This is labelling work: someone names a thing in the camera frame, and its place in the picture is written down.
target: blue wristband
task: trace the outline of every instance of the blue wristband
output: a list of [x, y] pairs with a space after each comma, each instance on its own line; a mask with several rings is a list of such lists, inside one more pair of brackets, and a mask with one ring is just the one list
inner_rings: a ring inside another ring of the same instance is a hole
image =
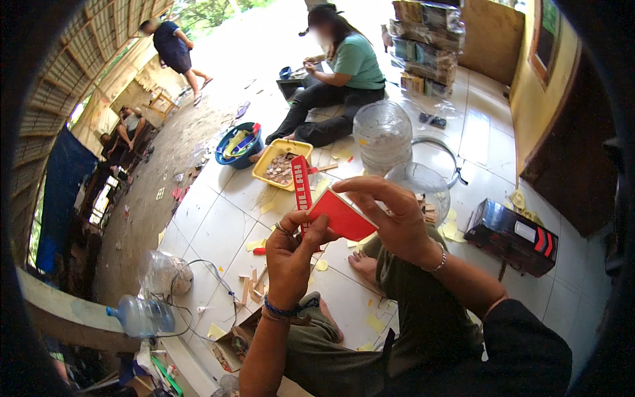
[[309, 299], [309, 301], [305, 303], [304, 305], [296, 305], [291, 310], [277, 309], [271, 306], [271, 304], [269, 303], [269, 300], [267, 299], [267, 296], [268, 294], [265, 295], [265, 307], [270, 312], [282, 317], [293, 317], [293, 316], [296, 316], [299, 312], [303, 311], [304, 309], [307, 309], [308, 307], [319, 307], [319, 297], [313, 297]]

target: stack of boxes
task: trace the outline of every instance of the stack of boxes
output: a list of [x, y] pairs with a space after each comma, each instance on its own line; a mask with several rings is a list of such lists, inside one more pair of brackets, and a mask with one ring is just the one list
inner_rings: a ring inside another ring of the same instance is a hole
[[423, 1], [393, 1], [396, 20], [388, 31], [394, 56], [405, 61], [401, 87], [406, 91], [445, 98], [452, 91], [457, 55], [465, 43], [461, 11], [454, 6]]

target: box label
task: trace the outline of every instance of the box label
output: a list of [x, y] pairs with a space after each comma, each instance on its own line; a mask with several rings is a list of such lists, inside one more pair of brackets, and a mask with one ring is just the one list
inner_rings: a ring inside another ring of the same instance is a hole
[[514, 225], [514, 232], [516, 232], [517, 235], [531, 241], [532, 243], [536, 239], [536, 231], [533, 230], [532, 227], [525, 225], [519, 220], [517, 220], [516, 225]]

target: black box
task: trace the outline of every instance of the black box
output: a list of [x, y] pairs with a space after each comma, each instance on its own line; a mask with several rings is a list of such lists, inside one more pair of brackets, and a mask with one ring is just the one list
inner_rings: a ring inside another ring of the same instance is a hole
[[465, 239], [535, 277], [556, 265], [558, 236], [490, 199], [472, 211]]

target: black shorts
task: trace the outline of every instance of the black shorts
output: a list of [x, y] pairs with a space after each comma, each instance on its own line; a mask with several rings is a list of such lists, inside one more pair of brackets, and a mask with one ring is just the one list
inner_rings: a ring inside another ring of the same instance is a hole
[[192, 60], [190, 59], [190, 52], [183, 54], [177, 59], [165, 61], [165, 64], [171, 67], [176, 73], [185, 73], [192, 68]]

